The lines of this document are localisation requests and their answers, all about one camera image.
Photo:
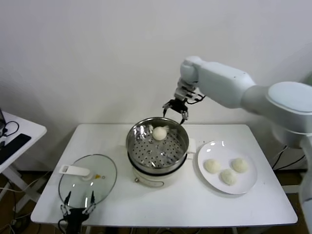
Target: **power cord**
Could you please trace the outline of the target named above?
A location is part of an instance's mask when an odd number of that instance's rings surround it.
[[[35,179],[33,182],[31,182],[29,185],[27,185],[27,187],[23,190],[13,190],[13,189],[7,189],[7,188],[0,188],[0,190],[7,190],[7,191],[11,191],[11,192],[15,192],[15,193],[22,193],[25,192],[30,186],[32,186],[34,183],[36,183],[38,180],[44,178],[47,174],[49,174],[50,172],[47,172],[46,174],[44,174],[43,176],[41,176],[39,179]]]
[[[4,225],[1,229],[0,229],[0,234],[3,233],[7,228],[10,228],[10,232],[9,233],[13,233],[13,234],[21,234],[30,224],[31,220],[30,220],[30,215],[31,212],[28,214],[22,214],[21,216],[16,217],[16,193],[22,193],[25,190],[27,190],[32,184],[34,184],[35,182],[37,182],[38,180],[40,180],[41,178],[45,177],[48,173],[44,174],[43,176],[41,176],[39,179],[35,179],[33,182],[31,182],[24,190],[21,191],[17,191],[13,189],[13,185],[11,183],[10,180],[8,180],[8,183],[10,184],[10,187],[12,189],[7,189],[7,188],[0,188],[3,190],[8,190],[8,191],[12,191],[13,192],[13,198],[14,198],[14,213],[13,213],[13,219],[10,223]],[[38,227],[38,231],[37,234],[40,233],[40,229],[41,229],[41,225],[39,224]]]
[[[10,134],[6,134],[6,132],[8,131],[7,130],[7,126],[10,124],[10,123],[15,123],[17,125],[17,128],[14,132],[10,133]],[[20,125],[19,123],[17,123],[16,121],[9,121],[5,124],[4,128],[3,128],[3,131],[2,131],[2,134],[1,134],[1,137],[8,137],[10,135],[13,135],[14,133],[16,133],[18,130],[20,129]]]
[[[288,165],[286,165],[286,166],[283,166],[283,167],[277,168],[275,171],[278,171],[278,170],[284,169],[284,168],[286,168],[286,167],[290,167],[290,166],[294,165],[295,163],[297,163],[297,162],[301,161],[301,160],[302,160],[305,156],[306,156],[306,155],[303,155],[303,156],[302,156],[300,159],[298,159],[297,161],[292,162],[292,163],[290,163],[290,164],[288,164]]]
[[[285,150],[287,150],[287,145],[284,146],[284,148],[282,149],[282,151],[280,151],[278,154],[278,159],[276,160],[276,162],[274,163],[274,165],[272,166],[272,169],[274,169],[274,167],[277,165],[277,163],[279,162],[279,160],[281,159],[281,156],[283,155],[283,153],[285,152]]]
[[[61,233],[66,234],[65,231],[64,231],[64,230],[62,229],[62,227],[60,226],[60,223],[61,223],[62,221],[65,221],[65,219],[62,218],[62,219],[60,219],[60,220],[58,221],[58,229],[60,230]]]

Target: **table leg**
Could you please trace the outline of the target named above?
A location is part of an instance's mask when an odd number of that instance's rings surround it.
[[[34,190],[34,191],[37,191],[39,188],[41,188],[42,185],[45,184],[45,182],[46,182],[46,179],[41,178],[41,179],[39,179],[39,180],[34,184],[34,186],[33,186],[31,189]],[[22,209],[30,200],[32,200],[32,198],[31,198],[30,196],[28,196],[28,195],[23,196],[23,197],[19,200],[19,202],[16,204],[16,212],[17,212],[17,213],[20,212],[21,209]]]
[[[238,232],[237,232],[237,228],[235,228],[235,227],[234,227],[234,228],[232,228],[232,233],[233,233],[233,234],[238,234]]]
[[[85,234],[90,234],[90,233],[91,233],[91,227],[87,226]]]
[[[12,181],[13,183],[15,183],[20,189],[25,190],[28,186],[28,184],[26,184],[26,182],[24,180],[22,180],[20,178],[20,174],[13,168],[13,167],[8,167],[6,168],[3,172],[2,172],[10,181]],[[27,198],[22,198],[22,202],[16,207],[16,212],[18,213],[21,208],[22,208],[22,204],[26,204],[27,202],[25,202],[25,200],[29,201],[30,199],[33,200],[34,202],[37,202],[40,194],[37,193],[35,190],[33,190],[32,188],[27,188],[25,190],[25,193],[27,196]]]
[[[10,187],[9,182],[7,182],[4,186],[4,188],[8,189]],[[1,193],[0,193],[0,201],[2,200],[2,198],[4,197],[5,193],[6,193],[6,189],[2,189]]]

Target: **white table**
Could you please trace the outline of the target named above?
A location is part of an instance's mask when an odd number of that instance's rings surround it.
[[[119,227],[240,227],[285,225],[297,216],[250,129],[246,125],[184,125],[199,148],[211,140],[232,140],[253,158],[258,180],[245,195],[227,195],[198,177],[192,160],[181,167],[175,184],[153,189],[134,182],[127,158],[128,124],[79,125],[50,177],[31,219],[56,224],[61,218],[58,173],[89,154],[109,156],[117,166],[117,181],[83,225]]]
[[[11,164],[20,157],[26,150],[28,150],[33,144],[35,144],[46,132],[47,129],[44,126],[30,122],[23,118],[11,115],[9,113],[3,112],[3,116],[6,122],[16,121],[19,123],[19,130],[8,136],[5,140],[5,144],[8,144],[11,140],[17,137],[19,134],[23,133],[31,137],[31,139],[23,145],[18,151],[16,151],[12,156],[10,156],[3,164],[0,165],[0,173],[3,173],[10,181],[15,183],[20,189],[24,190],[28,185],[21,179],[21,175],[17,172]],[[11,123],[7,125],[8,134],[16,130],[16,124]],[[31,199],[34,202],[37,202],[40,194],[36,192],[43,184],[45,183],[44,179],[40,179],[32,188],[27,188],[25,193],[26,195],[17,203],[16,212],[18,213],[23,206]],[[6,190],[2,190],[0,193],[0,199],[4,196]]]

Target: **cable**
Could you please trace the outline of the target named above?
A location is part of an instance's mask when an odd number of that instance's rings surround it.
[[[10,227],[10,233],[11,231],[13,232],[13,234],[15,234],[15,231],[13,230],[12,226],[9,224],[9,227]]]
[[[12,185],[12,183],[9,181],[9,179],[8,179],[8,183],[10,184],[11,188],[13,189],[13,185]],[[16,217],[16,194],[15,194],[15,192],[13,192],[13,198],[14,198],[14,210],[13,210],[13,219],[12,219],[10,225],[12,225],[12,222],[13,222],[13,220],[15,220],[15,217]]]
[[[286,165],[286,166],[284,166],[284,167],[280,167],[280,168],[276,169],[275,171],[278,171],[278,170],[284,169],[285,167],[292,166],[292,165],[294,165],[295,163],[297,163],[297,162],[301,161],[301,160],[302,160],[305,156],[306,156],[306,155],[303,155],[303,156],[302,156],[300,159],[298,159],[297,161],[295,161],[295,162],[293,162],[293,163],[290,163],[290,164],[288,164],[288,165]]]
[[[13,189],[13,185],[10,180],[8,180],[8,183],[10,184],[10,187]],[[13,210],[13,220],[16,218],[16,194],[13,192],[13,198],[14,198],[14,210]]]
[[[20,219],[20,218],[25,218],[25,217],[31,215],[31,213],[32,213],[32,212],[30,212],[30,213],[28,213],[28,214],[25,214],[25,215],[23,215],[23,216],[19,216],[19,217],[16,218],[16,220],[17,220],[17,219]]]
[[[0,229],[0,234],[3,233],[8,227],[9,227],[9,224],[5,224],[5,225]]]
[[[289,147],[286,147],[286,148],[284,147],[280,152],[278,152],[274,157],[272,157],[272,160],[274,160],[281,152],[283,152],[287,149],[289,149]]]
[[[7,128],[6,128],[6,126],[8,126],[9,123],[15,123],[15,124],[17,125],[17,128],[16,128],[16,130],[15,130],[14,132],[12,132],[12,133],[10,133],[9,135],[7,135],[7,134],[5,134],[5,133],[8,131]],[[3,132],[2,132],[1,137],[2,137],[2,136],[8,137],[8,136],[10,136],[10,135],[13,135],[13,134],[16,133],[19,129],[20,129],[19,123],[17,123],[16,121],[9,121],[9,122],[7,122],[7,123],[5,124],[5,126],[4,126],[4,128],[3,128]]]
[[[189,105],[193,105],[193,104],[199,103],[200,101],[202,101],[202,100],[206,97],[206,96],[203,96],[203,95],[200,95],[200,94],[198,94],[198,96],[200,96],[201,98],[200,98],[200,99],[195,98],[195,99],[194,99],[195,102],[189,102],[189,101],[187,100],[186,103],[189,104]]]
[[[37,231],[37,234],[39,234],[39,232],[40,232],[40,229],[41,229],[41,224],[39,224],[39,227],[38,227],[38,231]]]
[[[276,160],[276,162],[274,163],[274,165],[272,166],[272,169],[274,169],[274,167],[277,165],[277,163],[279,162],[279,160],[281,159],[282,154],[284,153],[284,151],[287,149],[287,145],[284,146],[283,150],[281,152],[279,152],[278,155],[278,159]]]
[[[60,219],[60,220],[58,221],[58,229],[60,230],[61,233],[66,234],[66,233],[64,232],[64,230],[62,229],[62,227],[60,226],[60,223],[61,223],[62,221],[65,221],[65,219],[62,218],[62,219]]]
[[[31,185],[33,185],[34,183],[36,183],[38,180],[40,180],[41,178],[44,178],[47,174],[49,174],[50,172],[47,172],[46,174],[44,174],[42,177],[40,177],[39,179],[35,179],[33,182],[31,182],[29,185],[27,185],[27,187],[23,190],[13,190],[13,189],[7,189],[7,188],[0,188],[0,190],[7,190],[7,191],[12,191],[15,193],[22,193],[25,192]]]

